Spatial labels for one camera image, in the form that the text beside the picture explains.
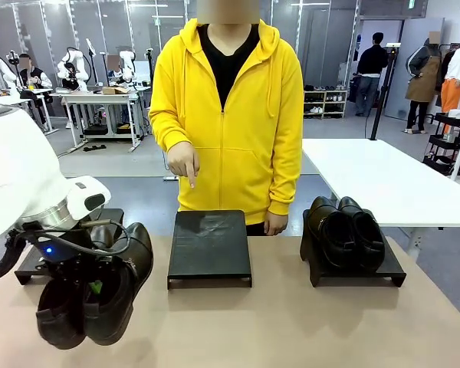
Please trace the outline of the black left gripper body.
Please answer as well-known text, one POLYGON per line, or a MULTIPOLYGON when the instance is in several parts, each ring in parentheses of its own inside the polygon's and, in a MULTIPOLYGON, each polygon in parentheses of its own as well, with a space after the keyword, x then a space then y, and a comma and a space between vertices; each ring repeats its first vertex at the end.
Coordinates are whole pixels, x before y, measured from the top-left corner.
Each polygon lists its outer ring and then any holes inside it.
POLYGON ((87 284, 113 287, 115 269, 112 257, 77 256, 55 265, 55 284, 59 287, 87 284))

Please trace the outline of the person's right hand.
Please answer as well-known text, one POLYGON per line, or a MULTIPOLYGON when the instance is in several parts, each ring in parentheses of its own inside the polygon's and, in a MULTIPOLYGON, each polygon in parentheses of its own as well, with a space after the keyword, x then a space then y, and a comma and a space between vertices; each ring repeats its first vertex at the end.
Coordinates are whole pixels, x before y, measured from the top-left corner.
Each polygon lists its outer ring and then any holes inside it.
POLYGON ((193 145, 186 141, 177 143, 168 150, 167 160, 170 171, 176 176, 187 178, 190 188, 194 189, 200 164, 193 145))

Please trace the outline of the person's left hand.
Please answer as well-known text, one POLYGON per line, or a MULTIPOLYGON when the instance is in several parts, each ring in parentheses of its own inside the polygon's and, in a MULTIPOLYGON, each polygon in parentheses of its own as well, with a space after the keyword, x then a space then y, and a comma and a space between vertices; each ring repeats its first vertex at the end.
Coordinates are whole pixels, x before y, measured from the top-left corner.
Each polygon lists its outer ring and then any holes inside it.
POLYGON ((288 226, 288 215, 276 215, 267 212, 264 220, 264 233, 267 236, 281 234, 288 226))

